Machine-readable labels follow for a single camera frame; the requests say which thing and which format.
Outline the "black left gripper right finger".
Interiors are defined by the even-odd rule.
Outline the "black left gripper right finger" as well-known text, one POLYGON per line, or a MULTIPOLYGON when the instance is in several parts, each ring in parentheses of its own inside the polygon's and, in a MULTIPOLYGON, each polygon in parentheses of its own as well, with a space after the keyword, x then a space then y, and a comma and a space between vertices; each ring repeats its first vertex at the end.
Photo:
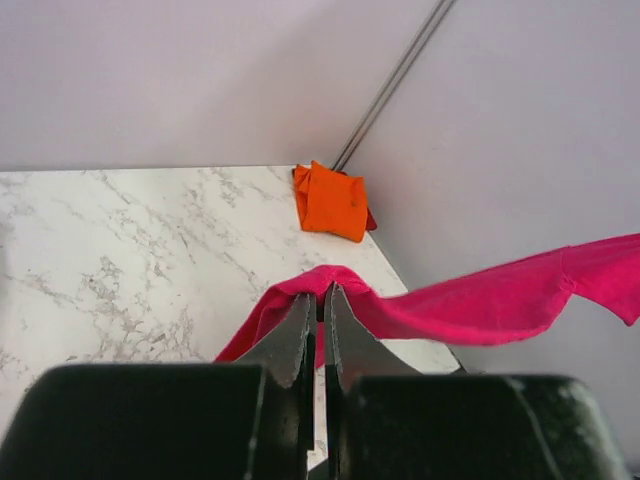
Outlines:
POLYGON ((337 283, 325 297, 324 327, 325 366, 333 368, 343 394, 361 377, 420 375, 362 324, 337 283))

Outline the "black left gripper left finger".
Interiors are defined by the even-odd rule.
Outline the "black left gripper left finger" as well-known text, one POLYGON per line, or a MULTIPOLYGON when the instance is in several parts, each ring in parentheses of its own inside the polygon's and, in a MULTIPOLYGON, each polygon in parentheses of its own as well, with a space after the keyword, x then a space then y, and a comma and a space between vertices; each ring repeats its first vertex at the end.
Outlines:
POLYGON ((259 365, 272 391, 263 402, 268 438, 280 448, 314 448, 316 297, 295 297, 282 321, 235 362, 259 365))

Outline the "pink t shirt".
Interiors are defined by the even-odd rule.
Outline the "pink t shirt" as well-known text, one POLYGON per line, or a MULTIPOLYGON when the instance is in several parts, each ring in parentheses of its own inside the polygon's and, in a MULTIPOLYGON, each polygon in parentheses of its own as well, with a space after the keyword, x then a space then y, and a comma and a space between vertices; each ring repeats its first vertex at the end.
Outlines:
POLYGON ((499 346, 548 330, 569 299, 590 300, 633 325, 639 317, 639 237, 630 234, 522 258, 395 297, 345 266, 321 265, 271 286, 217 356, 232 362, 279 325, 297 295, 343 288, 379 339, 499 346))

